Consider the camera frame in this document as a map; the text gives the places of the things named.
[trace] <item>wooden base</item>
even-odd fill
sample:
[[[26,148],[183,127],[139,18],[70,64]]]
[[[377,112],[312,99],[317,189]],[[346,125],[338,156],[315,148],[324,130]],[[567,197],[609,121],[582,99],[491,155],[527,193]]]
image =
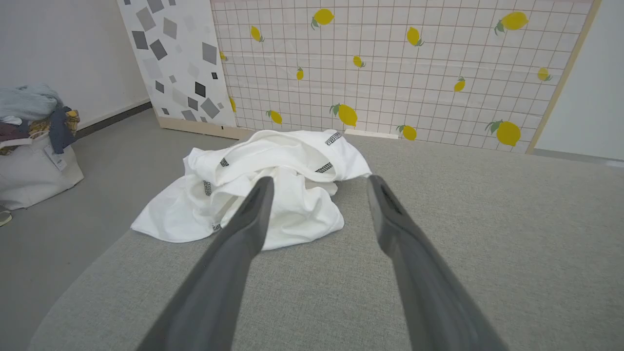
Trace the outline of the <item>wooden base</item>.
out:
[[[230,126],[218,126],[212,123],[193,122],[186,119],[164,118],[156,116],[161,128],[175,129],[176,131],[206,134],[208,136],[225,137],[229,139],[246,139],[253,133],[247,129]]]

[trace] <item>white wall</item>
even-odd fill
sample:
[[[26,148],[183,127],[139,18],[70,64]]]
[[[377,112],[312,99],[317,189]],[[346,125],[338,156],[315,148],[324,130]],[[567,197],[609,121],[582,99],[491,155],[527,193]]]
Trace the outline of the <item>white wall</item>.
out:
[[[147,102],[113,0],[1,0],[0,86],[43,82],[83,128]]]
[[[603,0],[537,149],[624,159],[623,0]]]

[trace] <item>lemon pattern panel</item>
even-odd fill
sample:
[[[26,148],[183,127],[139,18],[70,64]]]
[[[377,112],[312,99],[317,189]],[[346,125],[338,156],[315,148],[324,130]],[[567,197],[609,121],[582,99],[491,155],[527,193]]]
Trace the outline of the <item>lemon pattern panel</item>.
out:
[[[213,2],[236,123],[526,152],[591,2]]]

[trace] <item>crumpled white shirt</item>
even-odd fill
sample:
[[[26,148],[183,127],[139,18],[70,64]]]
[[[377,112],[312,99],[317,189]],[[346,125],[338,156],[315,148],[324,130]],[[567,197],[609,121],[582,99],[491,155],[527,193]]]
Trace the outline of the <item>crumpled white shirt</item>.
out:
[[[259,131],[227,149],[193,149],[184,169],[145,206],[133,230],[167,242],[206,238],[228,224],[258,179],[270,176],[275,194],[263,250],[311,242],[344,226],[330,198],[334,181],[371,174],[334,130]]]

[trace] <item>gray mattress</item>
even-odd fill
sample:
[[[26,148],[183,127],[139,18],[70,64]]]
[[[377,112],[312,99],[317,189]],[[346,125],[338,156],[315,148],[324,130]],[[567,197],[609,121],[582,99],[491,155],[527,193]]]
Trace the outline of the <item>gray mattress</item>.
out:
[[[505,152],[347,137],[385,178],[511,350],[624,347],[624,172]],[[252,263],[235,350],[407,350],[366,180],[344,229]],[[129,231],[56,302],[29,350],[133,350],[211,239]]]

